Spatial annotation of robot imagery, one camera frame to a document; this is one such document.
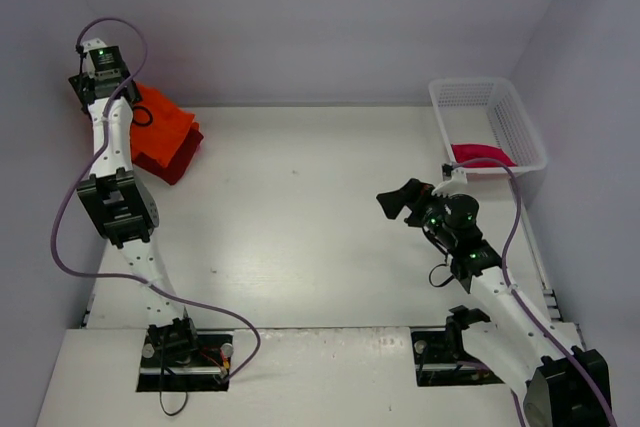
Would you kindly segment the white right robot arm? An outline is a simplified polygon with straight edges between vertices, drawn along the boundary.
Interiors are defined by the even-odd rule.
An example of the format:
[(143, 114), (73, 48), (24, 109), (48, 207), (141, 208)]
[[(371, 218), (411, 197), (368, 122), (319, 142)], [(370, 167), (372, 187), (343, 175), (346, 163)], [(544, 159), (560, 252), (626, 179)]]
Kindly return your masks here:
[(512, 391), (531, 426), (612, 426), (609, 369), (542, 313), (511, 279), (505, 258), (477, 225), (479, 204), (466, 194), (442, 196), (410, 179), (376, 200), (448, 255), (450, 272), (477, 307), (458, 306), (446, 319), (442, 345), (455, 359), (473, 358)]

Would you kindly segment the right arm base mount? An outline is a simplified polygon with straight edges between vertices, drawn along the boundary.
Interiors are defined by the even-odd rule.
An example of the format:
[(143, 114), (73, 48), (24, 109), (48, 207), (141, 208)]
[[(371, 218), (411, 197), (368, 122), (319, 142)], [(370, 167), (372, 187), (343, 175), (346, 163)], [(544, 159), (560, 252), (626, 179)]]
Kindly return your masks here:
[(415, 379), (418, 387), (498, 385), (503, 381), (478, 358), (463, 349), (462, 333), (489, 317), (480, 309), (458, 306), (450, 310), (445, 325), (411, 327)]

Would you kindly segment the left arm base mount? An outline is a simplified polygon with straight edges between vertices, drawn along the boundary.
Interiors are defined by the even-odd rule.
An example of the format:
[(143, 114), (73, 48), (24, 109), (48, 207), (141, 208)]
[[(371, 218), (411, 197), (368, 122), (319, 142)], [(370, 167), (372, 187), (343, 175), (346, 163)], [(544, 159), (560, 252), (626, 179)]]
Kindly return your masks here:
[(152, 325), (141, 350), (136, 391), (225, 392), (233, 353), (230, 331), (198, 330), (189, 318)]

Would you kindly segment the orange t shirt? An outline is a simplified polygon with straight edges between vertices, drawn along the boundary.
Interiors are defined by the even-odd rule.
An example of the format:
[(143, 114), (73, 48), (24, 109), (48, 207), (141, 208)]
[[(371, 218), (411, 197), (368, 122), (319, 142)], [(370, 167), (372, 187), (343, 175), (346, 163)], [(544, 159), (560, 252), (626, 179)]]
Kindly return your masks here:
[(168, 167), (192, 130), (195, 115), (155, 88), (142, 83), (136, 86), (141, 99), (134, 104), (130, 127), (132, 159), (145, 156)]

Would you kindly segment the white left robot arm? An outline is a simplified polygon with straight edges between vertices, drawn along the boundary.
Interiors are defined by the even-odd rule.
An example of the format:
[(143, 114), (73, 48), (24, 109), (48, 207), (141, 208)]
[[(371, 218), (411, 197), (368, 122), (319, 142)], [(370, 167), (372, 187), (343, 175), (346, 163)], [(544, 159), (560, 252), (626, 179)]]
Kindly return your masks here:
[(148, 343), (175, 365), (191, 365), (199, 356), (200, 342), (153, 238), (158, 208), (133, 169), (130, 127), (132, 102), (139, 91), (134, 83), (118, 89), (129, 76), (118, 47), (93, 39), (79, 50), (81, 73), (70, 82), (92, 121), (97, 159), (77, 195), (100, 236), (122, 255), (130, 275), (141, 284)]

